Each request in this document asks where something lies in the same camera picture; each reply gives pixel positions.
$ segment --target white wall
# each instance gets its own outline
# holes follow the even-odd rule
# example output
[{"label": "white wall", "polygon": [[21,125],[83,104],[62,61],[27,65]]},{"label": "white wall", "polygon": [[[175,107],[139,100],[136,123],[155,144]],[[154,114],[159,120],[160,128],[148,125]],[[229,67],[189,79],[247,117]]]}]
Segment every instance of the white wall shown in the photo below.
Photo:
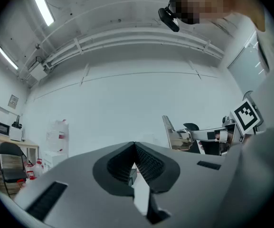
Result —
[{"label": "white wall", "polygon": [[235,79],[229,72],[228,66],[230,66],[231,63],[235,60],[235,58],[239,55],[247,40],[255,31],[255,26],[248,17],[243,16],[237,27],[238,29],[233,35],[234,40],[232,40],[230,44],[227,46],[227,49],[225,50],[225,55],[221,60],[218,69],[222,74],[222,77],[225,80],[227,80],[227,84],[229,85],[229,87],[231,87],[232,90],[235,91],[236,95],[240,96],[242,99],[243,94]]},{"label": "white wall", "polygon": [[[189,60],[210,76],[200,79]],[[80,86],[87,62],[92,67]],[[176,129],[187,122],[219,127],[241,99],[210,64],[217,61],[201,52],[151,45],[75,57],[32,90],[22,117],[25,137],[42,152],[49,121],[67,119],[73,156],[125,141],[167,147],[162,115],[168,115]]]},{"label": "white wall", "polygon": [[14,121],[16,121],[17,115],[6,111],[4,108],[0,107],[0,122],[11,126]]},{"label": "white wall", "polygon": [[[27,99],[27,94],[28,86],[23,85],[20,81],[18,81],[15,74],[13,74],[10,70],[7,70],[7,67],[0,61],[0,108],[5,111],[4,113],[2,113],[2,110],[0,111],[1,117],[3,114],[7,114],[7,112],[10,112],[16,116],[20,114]],[[19,98],[16,109],[8,106],[11,95]],[[7,120],[5,116],[4,118],[5,120],[3,121],[7,121],[9,123],[12,121],[13,116],[9,115],[9,119],[7,118]]]}]

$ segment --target microwave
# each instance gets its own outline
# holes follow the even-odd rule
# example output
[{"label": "microwave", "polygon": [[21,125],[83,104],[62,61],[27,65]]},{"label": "microwave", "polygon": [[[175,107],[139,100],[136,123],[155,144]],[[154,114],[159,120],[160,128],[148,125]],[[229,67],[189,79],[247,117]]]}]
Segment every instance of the microwave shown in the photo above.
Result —
[{"label": "microwave", "polygon": [[0,123],[0,134],[9,136],[10,126]]}]

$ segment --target robotic arm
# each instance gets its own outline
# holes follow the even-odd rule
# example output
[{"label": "robotic arm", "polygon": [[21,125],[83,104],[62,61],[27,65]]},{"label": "robotic arm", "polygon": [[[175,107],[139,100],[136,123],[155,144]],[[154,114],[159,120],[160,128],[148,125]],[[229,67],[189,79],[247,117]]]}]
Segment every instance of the robotic arm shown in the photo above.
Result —
[{"label": "robotic arm", "polygon": [[[185,129],[175,130],[168,116],[162,116],[171,149],[189,150],[195,140],[204,142],[219,142],[219,154],[224,155],[228,149],[243,141],[244,135],[250,131],[259,121],[259,117],[248,100],[244,100],[238,107],[230,112],[229,116],[222,119],[222,127],[192,130],[186,123]],[[233,133],[231,142],[228,142],[229,132]]]}]

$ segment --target desk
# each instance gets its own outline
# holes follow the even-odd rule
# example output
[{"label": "desk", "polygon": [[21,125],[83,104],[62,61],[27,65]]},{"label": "desk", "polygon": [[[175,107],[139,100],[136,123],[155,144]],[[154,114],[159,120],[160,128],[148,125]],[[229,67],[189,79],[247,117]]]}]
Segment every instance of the desk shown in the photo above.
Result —
[{"label": "desk", "polygon": [[14,143],[16,144],[18,147],[20,148],[26,148],[28,153],[27,153],[27,158],[28,160],[30,160],[30,149],[34,149],[36,152],[36,159],[34,162],[32,162],[33,164],[36,163],[37,158],[38,158],[38,145],[33,143],[32,141],[26,139],[25,141],[15,141],[15,140],[11,140],[8,136],[5,135],[1,135],[0,134],[0,143],[2,142],[8,142],[8,143]]}]

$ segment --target ceiling light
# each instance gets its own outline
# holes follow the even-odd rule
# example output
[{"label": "ceiling light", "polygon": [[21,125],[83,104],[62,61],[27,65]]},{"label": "ceiling light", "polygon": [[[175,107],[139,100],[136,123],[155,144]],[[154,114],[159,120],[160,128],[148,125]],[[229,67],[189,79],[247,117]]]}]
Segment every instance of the ceiling light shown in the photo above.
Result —
[{"label": "ceiling light", "polygon": [[51,25],[54,22],[53,17],[51,16],[51,13],[47,7],[47,4],[45,0],[35,0],[38,6],[38,9],[40,10],[47,26]]},{"label": "ceiling light", "polygon": [[17,70],[19,67],[15,65],[15,63],[7,56],[7,54],[0,48],[0,53],[4,56],[4,58]]}]

